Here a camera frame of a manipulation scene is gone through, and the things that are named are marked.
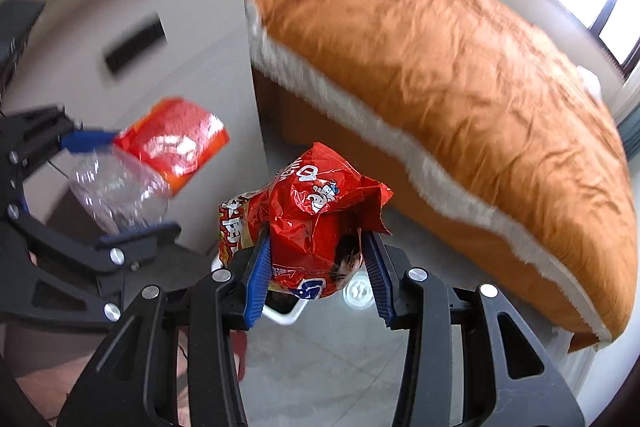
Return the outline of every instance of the clear plastic bottle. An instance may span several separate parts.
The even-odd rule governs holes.
[[[162,223],[172,195],[160,174],[117,147],[88,155],[69,186],[96,223],[112,234]]]

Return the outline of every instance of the orange packaging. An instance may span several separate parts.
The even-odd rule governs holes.
[[[158,172],[175,196],[228,142],[215,115],[183,98],[165,98],[113,144]]]
[[[270,289],[300,299],[344,288],[362,265],[360,230],[388,233],[380,215],[393,196],[321,143],[276,175],[263,190],[220,205],[220,261],[270,229]]]

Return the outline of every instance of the metal screw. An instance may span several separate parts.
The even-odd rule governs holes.
[[[160,289],[158,286],[147,286],[142,290],[142,296],[145,299],[155,299],[158,295],[160,295]]]
[[[120,248],[111,248],[109,257],[111,257],[111,262],[113,264],[117,264],[118,266],[122,266],[124,264],[124,254]]]
[[[221,268],[220,270],[216,270],[215,272],[213,272],[211,278],[216,282],[226,282],[231,279],[231,272],[229,272],[229,270]]]
[[[412,268],[409,270],[409,277],[414,281],[424,281],[427,279],[427,272],[425,272],[422,268]]]
[[[18,217],[20,217],[20,210],[18,210],[17,205],[13,203],[6,208],[6,213],[9,214],[11,219],[18,219]]]
[[[117,322],[120,319],[120,308],[109,302],[104,305],[104,316],[111,322]]]
[[[483,284],[480,286],[480,293],[485,297],[489,297],[493,299],[498,296],[498,288],[496,288],[493,284]]]

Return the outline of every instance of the cartoon character logo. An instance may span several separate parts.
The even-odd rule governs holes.
[[[329,180],[322,186],[314,185],[315,194],[309,194],[306,199],[311,200],[311,208],[317,214],[330,201],[334,201],[335,197],[340,193],[340,188],[334,180]]]

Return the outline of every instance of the tiled floor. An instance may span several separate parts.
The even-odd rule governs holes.
[[[283,144],[263,129],[272,174],[297,158],[303,148]],[[475,287],[488,277],[426,230],[392,209],[385,242],[401,247],[412,263],[444,282]],[[563,339],[530,307],[516,303],[545,346],[566,363]],[[408,334],[390,331],[375,306],[356,311],[338,293],[310,302],[298,321],[283,327],[261,319],[249,333],[246,376],[241,384],[252,427],[376,427],[392,423],[404,368]],[[453,334],[454,368],[451,424],[462,418],[462,348]]]

